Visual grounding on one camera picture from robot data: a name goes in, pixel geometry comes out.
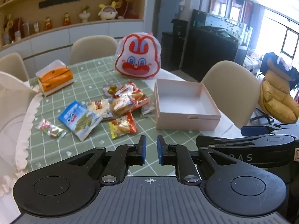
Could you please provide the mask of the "white vase figurine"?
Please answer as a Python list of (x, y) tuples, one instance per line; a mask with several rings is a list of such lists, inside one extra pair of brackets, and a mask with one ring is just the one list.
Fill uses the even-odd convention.
[(79, 13), (78, 17), (81, 19), (82, 23), (87, 23), (88, 19), (90, 17), (90, 12), (89, 12), (89, 5), (86, 5), (82, 8), (81, 12)]

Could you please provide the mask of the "red roast chicken packet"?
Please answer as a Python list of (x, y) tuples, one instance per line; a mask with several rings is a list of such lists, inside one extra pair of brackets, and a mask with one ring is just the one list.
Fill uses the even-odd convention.
[(124, 94), (131, 94), (133, 96), (135, 100), (135, 104), (132, 109), (133, 111), (150, 102), (150, 98), (146, 94), (144, 94), (143, 91), (139, 89), (135, 83), (131, 81), (121, 86), (120, 89), (113, 94), (113, 97), (119, 98)]

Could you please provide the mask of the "beige chair far left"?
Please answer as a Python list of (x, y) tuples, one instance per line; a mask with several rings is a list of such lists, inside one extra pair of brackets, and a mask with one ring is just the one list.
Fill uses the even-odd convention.
[(18, 53), (8, 54), (0, 59), (1, 71), (11, 74), (21, 81), (29, 80), (23, 59)]

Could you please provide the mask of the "wooden display shelf unit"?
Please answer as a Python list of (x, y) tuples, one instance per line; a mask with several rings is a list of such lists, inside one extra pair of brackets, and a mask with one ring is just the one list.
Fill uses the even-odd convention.
[[(55, 59), (67, 63), (71, 46), (80, 38), (108, 35), (121, 39), (144, 30), (145, 1), (127, 0), (139, 19), (101, 20), (99, 5), (110, 0), (1, 0), (1, 56), (18, 53), (30, 75)], [(82, 23), (78, 17), (89, 5), (90, 17)], [(63, 26), (69, 13), (71, 25)], [(45, 19), (52, 19), (53, 28), (45, 30)]]

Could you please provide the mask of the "purple packet green olives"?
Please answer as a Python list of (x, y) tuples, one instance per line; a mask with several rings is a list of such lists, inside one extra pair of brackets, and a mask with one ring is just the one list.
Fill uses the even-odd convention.
[(103, 86), (103, 92), (107, 97), (113, 97), (113, 95), (121, 88), (120, 84), (106, 84)]

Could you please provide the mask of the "red white rabbit plush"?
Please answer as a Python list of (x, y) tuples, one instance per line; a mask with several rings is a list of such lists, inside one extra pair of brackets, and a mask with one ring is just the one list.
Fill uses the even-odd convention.
[(161, 69), (160, 42), (151, 34), (136, 32), (123, 37), (115, 54), (115, 70), (139, 79), (155, 77)]

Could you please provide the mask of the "small clear candy packet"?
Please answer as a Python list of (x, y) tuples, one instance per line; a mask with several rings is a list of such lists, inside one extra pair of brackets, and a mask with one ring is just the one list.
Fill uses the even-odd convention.
[(53, 125), (46, 119), (42, 119), (36, 129), (42, 131), (43, 133), (54, 139), (59, 139), (66, 135), (66, 131), (64, 129)]

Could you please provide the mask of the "red doll figurine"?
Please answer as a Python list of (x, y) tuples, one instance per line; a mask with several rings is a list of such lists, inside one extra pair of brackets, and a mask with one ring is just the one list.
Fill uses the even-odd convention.
[(52, 19), (50, 17), (47, 17), (45, 19), (45, 30), (50, 30), (52, 28), (53, 28), (53, 26), (52, 26)]
[(71, 25), (70, 15), (69, 13), (65, 13), (63, 18), (63, 26), (69, 26), (69, 25)]

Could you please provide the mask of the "beige chair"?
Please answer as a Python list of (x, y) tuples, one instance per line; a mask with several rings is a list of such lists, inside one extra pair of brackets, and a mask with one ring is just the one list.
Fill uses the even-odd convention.
[(18, 53), (8, 54), (0, 59), (1, 71), (11, 74), (21, 81), (29, 80), (23, 59)]
[(70, 65), (98, 58), (113, 56), (118, 43), (108, 35), (92, 35), (80, 38), (71, 47)]
[(218, 109), (237, 128), (246, 126), (260, 95), (258, 79), (247, 69), (232, 61), (213, 65), (201, 81)]

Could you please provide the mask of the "clear packet beige biscuits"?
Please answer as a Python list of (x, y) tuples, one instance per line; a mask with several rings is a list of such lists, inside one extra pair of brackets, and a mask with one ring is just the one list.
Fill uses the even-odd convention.
[(149, 102), (149, 103), (142, 106), (141, 114), (142, 115), (152, 114), (154, 112), (154, 110), (155, 110), (154, 104)]

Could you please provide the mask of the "yellow red ball snack bag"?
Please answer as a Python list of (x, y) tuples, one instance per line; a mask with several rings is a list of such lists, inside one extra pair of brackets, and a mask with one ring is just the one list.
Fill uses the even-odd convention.
[(108, 123), (112, 139), (117, 139), (123, 135), (137, 133), (138, 129), (132, 113), (127, 113)]

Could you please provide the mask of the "packaged round bread bun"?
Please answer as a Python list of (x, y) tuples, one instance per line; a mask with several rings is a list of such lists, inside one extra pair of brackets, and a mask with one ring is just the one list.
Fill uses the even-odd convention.
[(123, 94), (112, 101), (111, 111), (114, 116), (122, 116), (132, 110), (135, 101), (132, 95)]

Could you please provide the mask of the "white red rice cracker packet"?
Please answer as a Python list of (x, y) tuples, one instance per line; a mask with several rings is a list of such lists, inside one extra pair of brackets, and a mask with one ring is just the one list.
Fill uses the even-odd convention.
[(110, 120), (114, 118), (114, 115), (112, 114), (111, 111), (110, 99), (87, 102), (86, 107), (89, 111), (100, 116), (103, 120)]

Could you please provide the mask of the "beige chair far middle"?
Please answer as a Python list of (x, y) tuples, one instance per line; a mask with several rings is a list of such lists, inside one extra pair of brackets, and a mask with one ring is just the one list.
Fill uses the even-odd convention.
[(113, 56), (118, 43), (108, 35), (92, 35), (80, 38), (71, 47), (70, 65), (98, 58)]

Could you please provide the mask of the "blue seaweed snack packet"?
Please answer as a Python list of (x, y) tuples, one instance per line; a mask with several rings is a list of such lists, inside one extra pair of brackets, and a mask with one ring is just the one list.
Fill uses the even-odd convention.
[(90, 132), (101, 123), (103, 118), (88, 110), (77, 101), (73, 101), (59, 115), (58, 119), (74, 133), (80, 141), (84, 141)]

